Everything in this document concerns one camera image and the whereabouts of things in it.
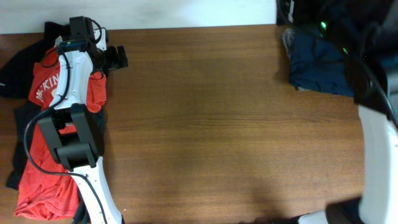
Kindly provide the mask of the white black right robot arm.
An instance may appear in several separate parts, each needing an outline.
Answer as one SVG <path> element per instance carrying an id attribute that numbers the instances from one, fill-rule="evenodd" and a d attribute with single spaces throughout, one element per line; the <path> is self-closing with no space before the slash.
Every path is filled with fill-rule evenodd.
<path id="1" fill-rule="evenodd" d="M 364 138 L 364 191 L 297 223 L 397 222 L 397 1 L 300 1 L 297 24 L 315 24 L 341 53 Z"/>

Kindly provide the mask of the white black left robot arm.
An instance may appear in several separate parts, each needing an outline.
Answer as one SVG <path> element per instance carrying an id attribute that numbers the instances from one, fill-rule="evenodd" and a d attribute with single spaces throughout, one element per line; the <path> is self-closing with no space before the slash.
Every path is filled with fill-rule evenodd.
<path id="1" fill-rule="evenodd" d="M 67 40 L 57 47 L 60 64 L 55 96 L 37 124 L 53 160 L 78 186 L 92 223 L 124 223 L 104 174 L 103 135 L 86 106 L 90 76 L 104 64 L 104 53 L 89 40 Z"/>

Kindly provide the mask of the navy blue shorts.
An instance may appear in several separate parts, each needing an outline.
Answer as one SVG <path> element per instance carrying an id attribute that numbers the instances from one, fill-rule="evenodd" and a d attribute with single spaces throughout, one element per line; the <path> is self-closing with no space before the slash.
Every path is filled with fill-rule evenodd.
<path id="1" fill-rule="evenodd" d="M 336 47 L 301 32 L 294 34 L 290 52 L 289 83 L 298 89 L 352 97 L 345 64 Z"/>

